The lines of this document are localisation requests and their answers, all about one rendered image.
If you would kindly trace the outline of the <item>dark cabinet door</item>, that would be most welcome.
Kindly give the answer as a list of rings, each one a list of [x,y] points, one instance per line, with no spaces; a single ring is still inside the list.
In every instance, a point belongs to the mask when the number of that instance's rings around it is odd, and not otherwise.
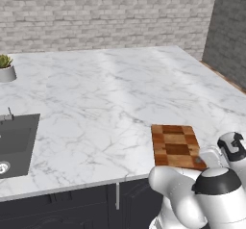
[[[109,229],[106,189],[94,187],[0,202],[0,229]]]
[[[148,179],[120,184],[120,212],[122,229],[149,229],[160,212],[162,195],[153,191]]]

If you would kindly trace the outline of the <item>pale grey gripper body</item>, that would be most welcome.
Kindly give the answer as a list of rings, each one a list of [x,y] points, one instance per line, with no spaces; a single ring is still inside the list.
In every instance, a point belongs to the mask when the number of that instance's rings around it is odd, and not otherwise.
[[[225,165],[223,163],[222,154],[214,146],[201,148],[199,150],[199,157],[209,168],[223,167]]]

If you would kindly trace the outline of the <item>dark grey sink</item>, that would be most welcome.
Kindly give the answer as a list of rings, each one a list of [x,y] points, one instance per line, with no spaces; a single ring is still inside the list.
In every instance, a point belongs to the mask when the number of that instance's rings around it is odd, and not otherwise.
[[[27,175],[40,114],[0,116],[0,179]]]

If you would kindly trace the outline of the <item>green plant in white pot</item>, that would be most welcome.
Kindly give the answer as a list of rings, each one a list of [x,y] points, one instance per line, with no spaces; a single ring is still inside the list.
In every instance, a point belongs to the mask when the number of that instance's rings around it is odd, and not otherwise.
[[[12,58],[8,55],[0,55],[0,83],[12,82],[16,79],[16,73],[12,64]]]

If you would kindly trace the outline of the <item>checkered wooden cutting board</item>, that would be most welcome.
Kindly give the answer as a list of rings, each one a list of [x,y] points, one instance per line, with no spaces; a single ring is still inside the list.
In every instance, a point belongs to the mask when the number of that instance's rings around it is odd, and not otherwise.
[[[195,170],[207,166],[199,157],[200,146],[191,126],[152,125],[155,165],[169,165]]]

